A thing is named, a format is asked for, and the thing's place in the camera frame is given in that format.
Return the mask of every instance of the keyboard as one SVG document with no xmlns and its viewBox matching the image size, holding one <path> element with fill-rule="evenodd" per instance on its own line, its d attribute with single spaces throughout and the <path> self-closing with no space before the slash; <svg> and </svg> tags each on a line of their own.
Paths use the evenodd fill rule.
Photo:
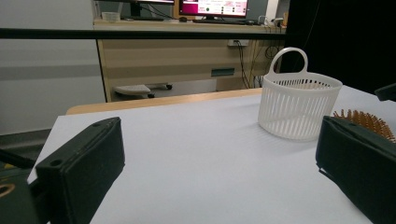
<svg viewBox="0 0 396 224">
<path fill-rule="evenodd" d="M 163 18 L 157 17 L 141 17 L 141 16 L 123 16 L 122 20 L 134 20 L 134 21 L 163 21 Z"/>
<path fill-rule="evenodd" d="M 230 24 L 230 25 L 246 25 L 242 21 L 223 21 L 223 20 L 192 20 L 196 23 L 209 23 L 209 24 Z"/>
</svg>

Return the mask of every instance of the floor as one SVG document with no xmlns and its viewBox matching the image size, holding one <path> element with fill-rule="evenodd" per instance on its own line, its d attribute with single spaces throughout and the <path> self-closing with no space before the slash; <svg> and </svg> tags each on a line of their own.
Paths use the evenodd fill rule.
<svg viewBox="0 0 396 224">
<path fill-rule="evenodd" d="M 168 90 L 165 85 L 148 85 L 155 98 L 205 93 L 216 91 L 216 80 L 198 80 L 167 83 L 172 86 Z M 147 95 L 124 96 L 118 95 L 116 101 L 139 100 L 148 98 Z M 44 146 L 50 130 L 41 130 L 29 133 L 15 133 L 0 135 L 0 149 L 35 161 Z M 0 161 L 0 180 L 9 176 L 23 175 L 27 178 L 31 169 L 21 169 Z"/>
</svg>

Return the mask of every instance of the plastic container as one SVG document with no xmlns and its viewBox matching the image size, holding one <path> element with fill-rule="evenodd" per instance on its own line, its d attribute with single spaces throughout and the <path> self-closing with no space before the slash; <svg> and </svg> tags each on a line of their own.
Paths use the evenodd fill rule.
<svg viewBox="0 0 396 224">
<path fill-rule="evenodd" d="M 109 21 L 109 22 L 120 21 L 120 13 L 118 13 L 118 12 L 102 12 L 102 19 L 104 21 Z"/>
<path fill-rule="evenodd" d="M 298 51 L 304 58 L 299 73 L 274 72 L 276 61 L 284 53 Z M 269 133 L 294 139 L 318 138 L 323 116 L 330 116 L 343 83 L 335 78 L 306 71 L 305 52 L 297 48 L 282 49 L 272 60 L 263 77 L 259 124 Z"/>
</svg>

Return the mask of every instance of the white wall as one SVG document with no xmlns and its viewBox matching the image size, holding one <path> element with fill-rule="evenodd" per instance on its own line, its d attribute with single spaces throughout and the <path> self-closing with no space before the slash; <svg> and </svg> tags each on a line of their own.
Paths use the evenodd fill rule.
<svg viewBox="0 0 396 224">
<path fill-rule="evenodd" d="M 1 0 L 0 27 L 91 30 L 92 1 Z M 104 103 L 94 40 L 0 39 L 0 134 L 50 129 L 74 105 Z"/>
</svg>

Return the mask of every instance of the wooden table edge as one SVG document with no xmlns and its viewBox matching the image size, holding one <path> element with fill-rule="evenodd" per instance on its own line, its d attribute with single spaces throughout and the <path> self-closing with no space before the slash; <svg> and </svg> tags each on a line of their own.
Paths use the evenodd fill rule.
<svg viewBox="0 0 396 224">
<path fill-rule="evenodd" d="M 209 92 L 209 93 L 169 96 L 169 97 L 162 97 L 162 98 L 121 101 L 121 102 L 102 103 L 102 104 L 93 104 L 93 105 L 76 105 L 76 106 L 70 107 L 66 111 L 66 115 L 76 115 L 76 114 L 86 114 L 86 113 L 104 112 L 104 111 L 112 111 L 112 110 L 132 109 L 132 108 L 148 107 L 148 106 L 156 106 L 156 105 L 184 104 L 184 103 L 191 103 L 191 102 L 216 100 L 216 99 L 221 99 L 221 98 L 249 96 L 249 95 L 256 95 L 256 94 L 261 94 L 261 93 L 262 93 L 262 88 L 256 88 L 256 89 L 249 89 L 249 90 L 216 91 L 216 92 Z"/>
</svg>

